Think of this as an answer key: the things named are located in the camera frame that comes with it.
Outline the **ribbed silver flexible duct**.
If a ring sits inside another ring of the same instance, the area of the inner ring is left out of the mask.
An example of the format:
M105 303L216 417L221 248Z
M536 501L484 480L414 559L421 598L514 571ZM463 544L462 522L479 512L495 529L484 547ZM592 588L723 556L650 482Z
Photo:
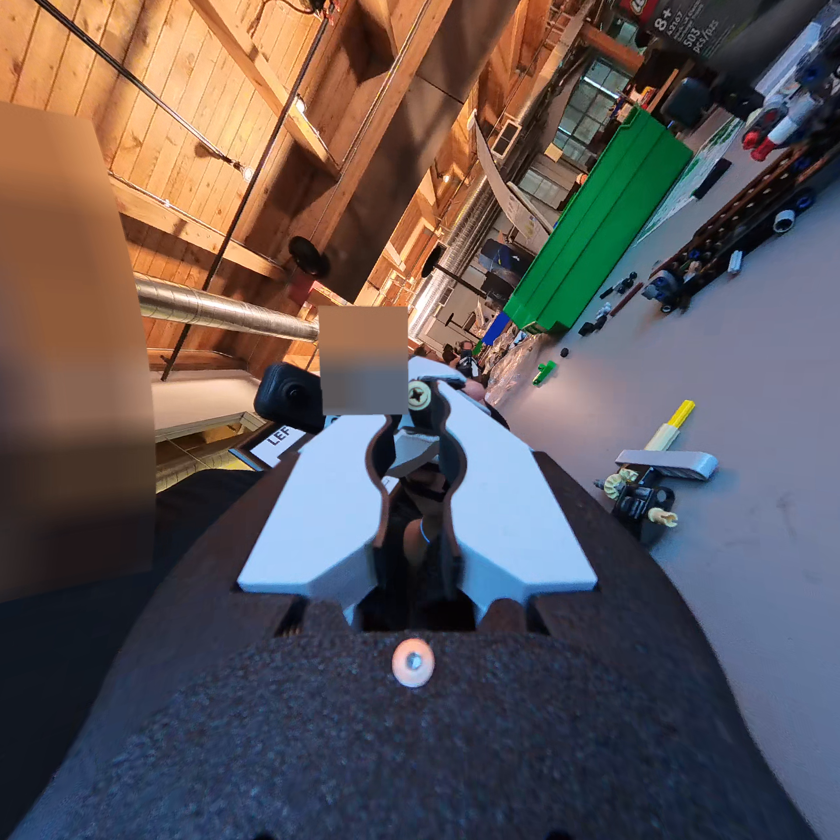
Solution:
M444 242L433 248L423 264L423 283L413 303L419 319L428 317L444 292L452 286L462 286L477 296L480 294L476 287L463 279L463 274L479 250L499 209L487 175L480 175L454 227Z

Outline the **white lego truck model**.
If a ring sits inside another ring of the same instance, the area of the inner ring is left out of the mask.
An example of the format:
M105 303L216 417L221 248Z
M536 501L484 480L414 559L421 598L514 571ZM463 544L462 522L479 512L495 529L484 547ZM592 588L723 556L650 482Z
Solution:
M838 180L838 90L788 145L693 239L657 266L641 290L661 313L685 312L695 295L723 274L736 274L751 251L790 232L799 216Z

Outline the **small lego gear assembly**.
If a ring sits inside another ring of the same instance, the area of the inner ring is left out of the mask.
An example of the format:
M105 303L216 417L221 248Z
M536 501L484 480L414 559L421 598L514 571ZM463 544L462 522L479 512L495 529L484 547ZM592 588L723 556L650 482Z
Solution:
M708 482L718 471L718 459L709 453L673 449L695 407L683 401L644 448L622 451L612 474L594 482L612 502L614 519L647 549L679 523L675 491L664 480Z

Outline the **black lego beam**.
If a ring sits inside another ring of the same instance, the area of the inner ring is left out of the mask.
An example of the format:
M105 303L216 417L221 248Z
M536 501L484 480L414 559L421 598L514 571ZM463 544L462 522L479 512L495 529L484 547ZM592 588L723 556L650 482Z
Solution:
M715 164L711 167L708 174L702 180L702 182L698 185L698 187L692 192L691 197L695 198L696 200L702 200L709 191L717 184L720 179L728 172L730 167L732 166L732 162L725 157L721 157L718 159Z

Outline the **green and white sticker sheet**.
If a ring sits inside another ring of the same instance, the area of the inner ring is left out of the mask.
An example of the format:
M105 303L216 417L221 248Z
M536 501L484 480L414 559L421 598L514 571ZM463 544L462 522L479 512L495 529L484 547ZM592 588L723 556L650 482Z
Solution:
M730 118L698 148L685 170L657 206L651 217L639 230L632 246L639 245L661 224L694 200L694 192L707 179L714 166L724 157L730 144L743 129L744 121Z

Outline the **large window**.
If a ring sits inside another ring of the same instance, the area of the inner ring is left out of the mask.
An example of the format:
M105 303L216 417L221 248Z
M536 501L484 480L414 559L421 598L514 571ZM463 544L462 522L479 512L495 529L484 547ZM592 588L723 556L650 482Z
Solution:
M575 85L553 139L561 158L584 170L595 159L592 143L623 105L629 76L606 59L594 59Z

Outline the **silver ventilation duct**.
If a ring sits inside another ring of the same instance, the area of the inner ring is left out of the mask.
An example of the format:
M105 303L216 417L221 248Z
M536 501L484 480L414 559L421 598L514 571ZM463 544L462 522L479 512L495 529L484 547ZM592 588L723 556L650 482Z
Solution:
M318 321L141 274L134 282L141 313L149 319L309 343L319 339Z

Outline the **black container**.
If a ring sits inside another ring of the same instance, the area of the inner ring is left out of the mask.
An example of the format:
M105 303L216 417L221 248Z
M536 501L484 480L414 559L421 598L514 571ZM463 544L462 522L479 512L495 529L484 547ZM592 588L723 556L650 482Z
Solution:
M668 95L660 107L660 115L667 125L690 130L705 118L710 103L709 87L701 80L687 77Z

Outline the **green plastic bin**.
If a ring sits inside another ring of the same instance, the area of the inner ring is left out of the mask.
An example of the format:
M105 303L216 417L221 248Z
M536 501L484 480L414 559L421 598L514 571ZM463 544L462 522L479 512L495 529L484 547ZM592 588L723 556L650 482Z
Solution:
M513 291L510 321L530 334L569 331L691 157L663 123L634 108Z

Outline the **dark lego set box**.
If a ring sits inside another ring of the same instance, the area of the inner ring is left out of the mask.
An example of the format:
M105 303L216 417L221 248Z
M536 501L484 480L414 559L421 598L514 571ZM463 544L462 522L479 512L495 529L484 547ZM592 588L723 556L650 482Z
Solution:
M622 1L620 9L669 49L718 71L756 77L827 1Z

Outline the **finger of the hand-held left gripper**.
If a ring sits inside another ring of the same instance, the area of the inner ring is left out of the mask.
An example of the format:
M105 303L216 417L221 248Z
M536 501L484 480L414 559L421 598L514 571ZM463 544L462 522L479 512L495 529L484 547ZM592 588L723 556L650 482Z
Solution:
M430 384L442 382L465 399L477 404L479 409L489 415L507 430L510 429L505 418L487 401L487 389L477 379L468 377L444 362L437 362L423 356L410 357L410 382L419 381Z

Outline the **large dark ventilation duct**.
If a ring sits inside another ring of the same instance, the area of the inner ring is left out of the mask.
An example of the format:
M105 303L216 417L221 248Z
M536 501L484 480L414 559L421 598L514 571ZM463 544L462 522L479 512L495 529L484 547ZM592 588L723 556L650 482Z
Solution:
M417 188L447 139L469 91L518 2L455 1L431 40L323 248L323 282L348 302L358 297Z

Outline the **clear plastic bag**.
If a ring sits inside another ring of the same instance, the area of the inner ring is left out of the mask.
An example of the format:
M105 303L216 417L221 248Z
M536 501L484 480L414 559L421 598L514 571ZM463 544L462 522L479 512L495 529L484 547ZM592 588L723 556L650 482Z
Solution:
M525 333L518 343L512 343L490 371L486 386L486 403L500 410L501 405L520 385L532 382L538 372L541 351L551 342L548 334Z

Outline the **black ceiling speaker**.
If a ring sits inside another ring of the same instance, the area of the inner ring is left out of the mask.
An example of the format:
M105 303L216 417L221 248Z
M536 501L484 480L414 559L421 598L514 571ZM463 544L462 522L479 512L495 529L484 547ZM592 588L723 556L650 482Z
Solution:
M296 235L288 241L288 251L297 268L317 279L329 276L331 263L309 239Z

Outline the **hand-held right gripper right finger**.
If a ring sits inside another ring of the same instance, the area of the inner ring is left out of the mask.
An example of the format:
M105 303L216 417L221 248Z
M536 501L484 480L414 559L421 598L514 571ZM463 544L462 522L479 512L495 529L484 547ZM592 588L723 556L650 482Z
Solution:
M436 381L445 582L474 606L591 592L597 576L530 447L446 381Z

